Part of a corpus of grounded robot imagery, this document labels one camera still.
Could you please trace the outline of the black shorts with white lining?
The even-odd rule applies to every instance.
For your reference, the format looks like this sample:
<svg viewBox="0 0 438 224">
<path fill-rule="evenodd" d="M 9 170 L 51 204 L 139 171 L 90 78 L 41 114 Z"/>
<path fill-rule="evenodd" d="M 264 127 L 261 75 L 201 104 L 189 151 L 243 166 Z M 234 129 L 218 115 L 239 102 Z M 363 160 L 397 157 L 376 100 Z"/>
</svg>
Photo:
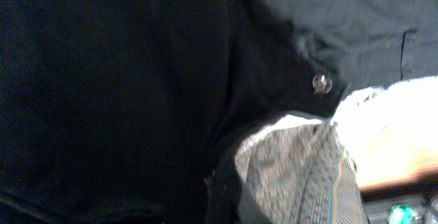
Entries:
<svg viewBox="0 0 438 224">
<path fill-rule="evenodd" d="M 437 0 L 1 0 L 1 222 L 234 221 L 241 139 L 436 74 Z"/>
</svg>

